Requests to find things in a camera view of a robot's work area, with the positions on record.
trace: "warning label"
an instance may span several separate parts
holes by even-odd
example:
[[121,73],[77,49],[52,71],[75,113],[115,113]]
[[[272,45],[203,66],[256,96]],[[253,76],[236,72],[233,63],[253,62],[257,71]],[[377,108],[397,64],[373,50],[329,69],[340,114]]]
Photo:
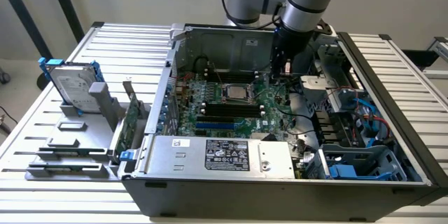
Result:
[[247,141],[207,140],[205,169],[249,171]]

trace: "white wall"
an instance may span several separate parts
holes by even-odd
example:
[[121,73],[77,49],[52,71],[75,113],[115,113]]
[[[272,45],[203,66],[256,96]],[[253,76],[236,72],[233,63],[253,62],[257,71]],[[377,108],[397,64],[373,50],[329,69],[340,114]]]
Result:
[[[57,0],[24,0],[56,58],[76,46]],[[93,21],[223,24],[220,0],[72,0],[84,30]],[[333,0],[324,19],[336,30],[389,34],[403,48],[424,48],[448,35],[445,0]],[[37,59],[39,53],[7,0],[0,0],[0,58]]]

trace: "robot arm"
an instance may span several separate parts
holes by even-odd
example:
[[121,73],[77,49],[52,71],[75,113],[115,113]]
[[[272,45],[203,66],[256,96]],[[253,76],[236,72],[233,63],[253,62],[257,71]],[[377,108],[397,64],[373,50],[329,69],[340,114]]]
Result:
[[331,0],[228,0],[228,16],[237,24],[257,21],[260,13],[269,14],[272,5],[285,2],[275,31],[271,74],[276,78],[291,72],[291,64],[307,47],[309,39]]

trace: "slatted metal surface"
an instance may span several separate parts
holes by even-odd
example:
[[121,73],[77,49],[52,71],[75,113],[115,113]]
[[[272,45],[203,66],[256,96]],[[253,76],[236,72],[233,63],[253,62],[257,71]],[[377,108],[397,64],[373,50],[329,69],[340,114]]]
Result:
[[[400,60],[396,60],[377,36],[353,36],[353,38],[357,38],[356,42],[363,43],[363,50],[369,52],[365,54],[368,60],[377,61],[377,71],[393,69],[405,73],[407,69],[401,66]],[[131,79],[139,98],[152,103],[161,63],[171,47],[168,40],[169,27],[105,24],[103,28],[89,30],[69,58],[77,62],[89,62],[95,59],[101,64],[112,95],[121,102],[128,98],[120,82]],[[381,65],[383,61],[395,62],[395,67],[387,68]],[[380,76],[389,84],[419,84],[412,74],[381,74]],[[401,82],[396,82],[395,76],[401,78]],[[432,106],[427,108],[436,108],[429,112],[424,111],[424,118],[435,121],[413,120],[412,122],[415,127],[425,132],[425,142],[432,146],[433,154],[448,170],[448,163],[443,162],[447,157],[444,149],[436,147],[440,146],[440,138],[432,134],[433,129],[425,129],[423,125],[428,122],[432,127],[443,124],[447,121],[445,115],[432,103],[433,99],[428,92],[401,91],[397,85],[391,85],[391,88],[396,90],[391,94],[399,98],[399,102],[403,102],[400,106],[407,109],[407,116],[423,118],[423,111],[408,109],[408,107],[416,107],[419,102],[431,103]],[[421,87],[408,86],[408,88],[420,89]],[[221,220],[149,219],[140,214],[120,182],[24,180],[28,162],[32,161],[35,151],[44,144],[52,125],[61,116],[60,101],[60,95],[52,85],[48,85],[4,145],[0,146],[0,223],[244,223],[244,221]],[[437,200],[427,207],[404,207],[376,223],[448,223],[448,198]]]

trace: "blue ram slot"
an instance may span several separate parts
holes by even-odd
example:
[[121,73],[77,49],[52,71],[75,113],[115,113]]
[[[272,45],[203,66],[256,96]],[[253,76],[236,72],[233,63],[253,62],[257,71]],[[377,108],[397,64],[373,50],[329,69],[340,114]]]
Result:
[[232,130],[233,123],[196,123],[196,128]]

